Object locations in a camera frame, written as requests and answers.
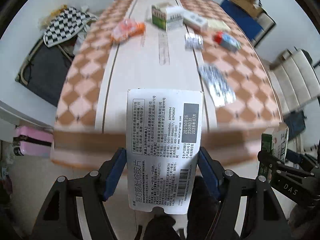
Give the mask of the silver pill blister pack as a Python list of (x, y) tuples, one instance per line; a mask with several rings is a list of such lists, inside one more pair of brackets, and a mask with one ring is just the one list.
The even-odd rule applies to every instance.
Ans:
[(216, 65), (200, 65), (198, 72), (210, 93), (215, 108), (220, 108), (236, 101), (234, 90)]

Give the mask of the white medicine box printed text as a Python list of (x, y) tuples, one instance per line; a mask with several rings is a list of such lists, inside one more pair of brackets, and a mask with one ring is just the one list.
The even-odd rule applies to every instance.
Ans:
[(127, 93), (129, 204), (184, 215), (193, 189), (202, 135), (203, 93), (131, 89)]

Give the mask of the red and blue box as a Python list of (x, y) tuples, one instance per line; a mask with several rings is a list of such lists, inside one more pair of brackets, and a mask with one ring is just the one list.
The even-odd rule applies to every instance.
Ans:
[(218, 45), (234, 53), (241, 49), (240, 42), (224, 31), (218, 31), (215, 33), (214, 41)]

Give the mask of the long white Doctor box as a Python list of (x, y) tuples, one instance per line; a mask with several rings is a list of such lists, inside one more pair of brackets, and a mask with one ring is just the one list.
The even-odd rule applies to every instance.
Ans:
[(208, 20), (206, 18), (188, 10), (183, 13), (183, 23), (199, 32), (204, 32), (208, 29)]

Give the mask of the green and white box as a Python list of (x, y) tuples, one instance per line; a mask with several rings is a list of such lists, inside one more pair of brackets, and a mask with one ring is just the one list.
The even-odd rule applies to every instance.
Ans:
[(163, 31), (170, 31), (183, 26), (184, 9), (168, 2), (151, 6), (152, 24)]

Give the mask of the pink suitcase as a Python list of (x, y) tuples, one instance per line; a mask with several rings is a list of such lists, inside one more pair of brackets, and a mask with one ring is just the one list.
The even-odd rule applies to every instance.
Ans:
[(16, 156), (49, 158), (53, 141), (52, 133), (29, 126), (20, 126), (15, 129), (12, 146)]

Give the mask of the white padded chair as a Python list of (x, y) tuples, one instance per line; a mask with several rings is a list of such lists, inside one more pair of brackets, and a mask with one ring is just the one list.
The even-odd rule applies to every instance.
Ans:
[(296, 50), (268, 74), (283, 116), (319, 98), (319, 79), (305, 50)]

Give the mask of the checkered pink tablecloth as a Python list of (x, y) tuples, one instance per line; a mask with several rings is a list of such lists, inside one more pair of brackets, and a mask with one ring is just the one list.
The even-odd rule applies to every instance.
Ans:
[[(224, 21), (241, 49), (230, 52), (204, 33), (203, 51), (186, 50), (183, 26), (164, 32), (151, 22), (151, 6), (168, 2)], [(111, 32), (124, 19), (145, 23), (145, 32), (119, 44)], [(215, 108), (198, 67), (214, 64), (236, 95)], [(282, 122), (269, 78), (249, 39), (212, 0), (115, 0), (92, 25), (66, 75), (54, 125), (51, 161), (98, 167), (125, 146), (127, 91), (134, 88), (204, 93), (202, 142), (224, 164), (255, 157), (263, 131)]]

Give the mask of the blue board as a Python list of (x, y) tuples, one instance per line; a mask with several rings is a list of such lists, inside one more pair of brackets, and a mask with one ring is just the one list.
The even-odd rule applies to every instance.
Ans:
[(223, 0), (220, 7), (233, 19), (241, 28), (247, 38), (252, 41), (263, 29), (262, 26), (247, 12), (229, 0)]

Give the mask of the small silver blister pack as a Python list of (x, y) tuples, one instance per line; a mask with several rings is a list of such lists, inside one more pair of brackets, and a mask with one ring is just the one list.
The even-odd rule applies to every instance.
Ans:
[(185, 48), (202, 50), (204, 48), (203, 37), (194, 33), (185, 34)]

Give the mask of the yellow paper sheet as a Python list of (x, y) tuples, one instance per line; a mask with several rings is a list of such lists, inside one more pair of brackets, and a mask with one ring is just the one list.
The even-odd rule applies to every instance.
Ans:
[(208, 18), (207, 21), (208, 21), (208, 29), (210, 29), (210, 30), (226, 31), (226, 32), (231, 31), (230, 27), (225, 22), (223, 22), (221, 20)]

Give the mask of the cardboard box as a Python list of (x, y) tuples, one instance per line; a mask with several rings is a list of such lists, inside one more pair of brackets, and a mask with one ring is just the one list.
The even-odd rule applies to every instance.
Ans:
[(261, 13), (263, 13), (263, 7), (261, 0), (229, 0), (234, 3), (252, 18), (257, 18)]

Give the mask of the black white checkered cloth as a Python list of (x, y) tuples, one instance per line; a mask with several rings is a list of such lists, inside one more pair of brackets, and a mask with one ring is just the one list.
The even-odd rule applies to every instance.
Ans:
[(66, 42), (82, 31), (89, 22), (97, 20), (92, 14), (68, 7), (48, 24), (43, 33), (43, 42), (48, 48)]

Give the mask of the orange plastic wrapper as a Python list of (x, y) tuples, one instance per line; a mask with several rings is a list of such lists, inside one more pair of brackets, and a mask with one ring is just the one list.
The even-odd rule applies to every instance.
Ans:
[(133, 19), (124, 19), (120, 21), (111, 32), (111, 41), (119, 44), (127, 41), (129, 38), (142, 35), (145, 32), (145, 23), (137, 22)]

